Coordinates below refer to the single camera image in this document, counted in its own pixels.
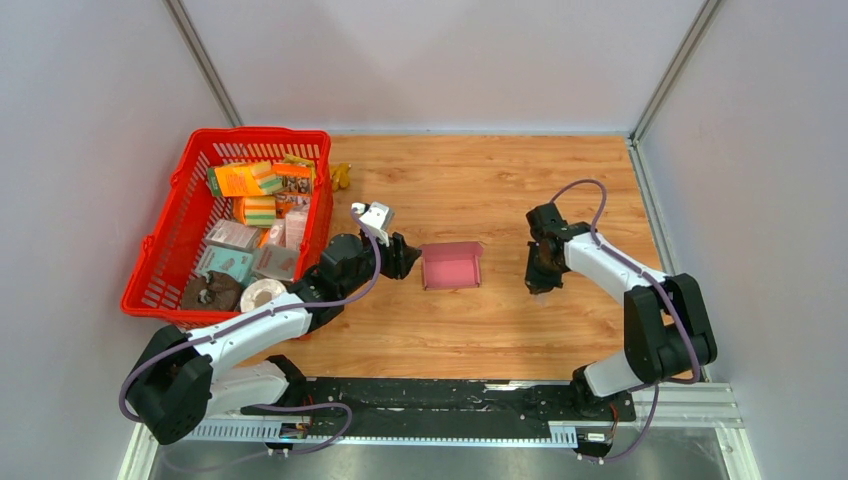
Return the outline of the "clear plastic wrapper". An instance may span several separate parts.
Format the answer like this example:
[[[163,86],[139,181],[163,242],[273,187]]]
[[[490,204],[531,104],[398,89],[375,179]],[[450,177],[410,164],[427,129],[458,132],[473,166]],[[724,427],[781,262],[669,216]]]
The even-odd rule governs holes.
[[[552,293],[551,292],[544,292],[544,293],[541,293],[541,294],[538,294],[538,295],[534,295],[533,298],[534,298],[534,302],[537,305],[539,305],[543,308],[552,304],[552,300],[551,300]]]

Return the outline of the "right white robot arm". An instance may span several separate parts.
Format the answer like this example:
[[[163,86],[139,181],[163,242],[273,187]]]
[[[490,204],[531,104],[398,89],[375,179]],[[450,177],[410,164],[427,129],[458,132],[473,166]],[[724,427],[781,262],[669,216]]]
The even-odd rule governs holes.
[[[623,347],[576,369],[570,404],[579,416],[598,417],[614,397],[698,374],[714,362],[718,346],[697,280],[651,269],[605,241],[591,224],[568,223],[552,202],[530,210],[531,240],[525,285],[532,295],[560,289],[576,272],[623,308]]]

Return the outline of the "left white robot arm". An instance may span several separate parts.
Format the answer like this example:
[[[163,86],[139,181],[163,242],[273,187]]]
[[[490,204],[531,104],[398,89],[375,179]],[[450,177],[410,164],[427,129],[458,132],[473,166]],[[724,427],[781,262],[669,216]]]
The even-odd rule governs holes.
[[[399,233],[387,242],[366,231],[333,237],[318,263],[269,303],[210,327],[159,329],[121,385],[121,413],[162,445],[227,411],[268,405],[296,413],[306,398],[297,368],[282,356],[252,367],[243,361],[327,325],[379,277],[406,278],[421,255]]]

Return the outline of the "pink paper box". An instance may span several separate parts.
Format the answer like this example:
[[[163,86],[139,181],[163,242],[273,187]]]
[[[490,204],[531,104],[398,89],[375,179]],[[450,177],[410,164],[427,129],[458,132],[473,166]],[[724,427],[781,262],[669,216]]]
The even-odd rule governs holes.
[[[421,246],[425,290],[479,288],[482,284],[480,242],[431,243]]]

